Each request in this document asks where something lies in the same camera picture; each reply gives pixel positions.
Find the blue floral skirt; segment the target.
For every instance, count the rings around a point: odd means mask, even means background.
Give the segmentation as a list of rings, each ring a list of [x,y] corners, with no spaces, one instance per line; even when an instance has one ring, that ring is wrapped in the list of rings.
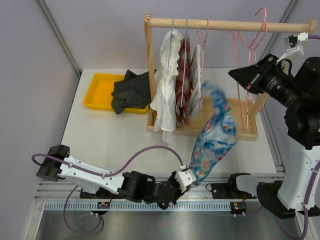
[[[205,81],[201,89],[211,98],[214,114],[198,134],[188,169],[195,176],[191,188],[199,186],[214,166],[237,143],[237,126],[223,89]]]

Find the grey polka dot skirt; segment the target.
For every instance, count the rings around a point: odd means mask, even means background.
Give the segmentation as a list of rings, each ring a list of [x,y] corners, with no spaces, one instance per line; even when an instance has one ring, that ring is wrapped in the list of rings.
[[[127,70],[124,79],[114,83],[111,107],[119,115],[126,108],[144,109],[151,103],[149,72],[135,74]]]

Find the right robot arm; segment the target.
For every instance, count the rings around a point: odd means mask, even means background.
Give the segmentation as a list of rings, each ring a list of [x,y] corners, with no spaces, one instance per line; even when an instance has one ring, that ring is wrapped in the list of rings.
[[[296,75],[284,72],[282,61],[268,54],[256,64],[229,71],[252,94],[266,93],[286,109],[289,166],[283,180],[263,182],[248,173],[234,173],[227,183],[212,185],[215,199],[253,195],[280,219],[296,213],[317,217],[315,193],[320,179],[320,59],[307,58]]]

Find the red plaid skirt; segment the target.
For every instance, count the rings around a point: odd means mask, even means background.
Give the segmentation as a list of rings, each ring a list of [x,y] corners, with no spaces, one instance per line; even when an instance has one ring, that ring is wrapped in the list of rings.
[[[192,94],[192,83],[190,81],[191,71],[191,50],[190,37],[187,33],[181,40],[179,49],[179,59],[177,61],[178,75],[175,80],[175,116],[176,127],[181,128],[190,125],[188,102]]]

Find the white ruffled skirt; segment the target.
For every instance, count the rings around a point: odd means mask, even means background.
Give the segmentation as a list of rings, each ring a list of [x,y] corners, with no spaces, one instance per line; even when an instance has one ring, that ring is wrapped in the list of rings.
[[[159,53],[159,67],[154,75],[157,87],[150,104],[152,110],[156,111],[153,131],[162,131],[162,140],[166,143],[173,141],[173,132],[176,130],[175,87],[182,39],[182,34],[176,29],[165,35]]]

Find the wooden clothes rack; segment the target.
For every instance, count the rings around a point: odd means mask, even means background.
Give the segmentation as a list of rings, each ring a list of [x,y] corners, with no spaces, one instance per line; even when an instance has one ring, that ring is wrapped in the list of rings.
[[[143,17],[147,62],[149,71],[149,84],[151,98],[156,94],[156,82],[155,82],[155,61],[154,61],[154,48],[152,28],[171,28],[183,29],[188,27],[189,29],[196,30],[216,30],[216,31],[244,31],[244,32],[265,32],[265,33],[290,33],[299,34],[307,32],[314,34],[318,28],[318,21],[315,19],[309,19],[306,23],[275,23],[265,20],[262,22],[248,22],[248,21],[227,21],[227,20],[201,20],[201,19],[175,19],[170,18],[154,18],[150,13],[145,13]],[[254,142],[258,138],[258,129],[256,123],[256,116],[258,114],[258,108],[263,106],[263,103],[267,101],[269,96],[264,93],[257,99],[256,103],[249,100],[247,105],[244,100],[237,100],[236,98],[230,98],[230,104],[232,106],[231,112],[235,115],[235,120],[238,129],[238,139],[241,141]],[[240,115],[245,114],[245,106],[248,106],[248,130],[241,130]]]

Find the yellow plastic tray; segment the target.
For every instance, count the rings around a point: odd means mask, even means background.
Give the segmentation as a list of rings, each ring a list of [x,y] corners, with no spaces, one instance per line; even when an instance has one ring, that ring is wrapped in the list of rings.
[[[83,105],[90,110],[115,112],[112,108],[112,92],[115,83],[124,79],[123,74],[95,73],[83,99]]]

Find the aluminium frame post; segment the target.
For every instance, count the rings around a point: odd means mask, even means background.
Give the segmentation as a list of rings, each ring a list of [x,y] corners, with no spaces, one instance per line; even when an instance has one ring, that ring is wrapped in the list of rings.
[[[286,6],[281,18],[279,19],[279,23],[287,23],[297,7],[299,0],[290,0],[288,5]]]
[[[46,1],[45,0],[36,0],[36,3],[39,5],[46,21],[48,22],[51,30],[53,31],[59,45],[61,46],[61,48],[64,52],[64,54],[68,58],[73,70],[75,71],[76,75],[78,77],[80,77],[82,74],[82,70],[80,69],[78,63],[76,62],[72,52],[70,51],[70,48],[69,48],[67,42],[65,41],[65,39],[64,39],[64,37],[58,27],[58,24],[56,23],[56,20],[55,20],[53,14],[51,13]]]

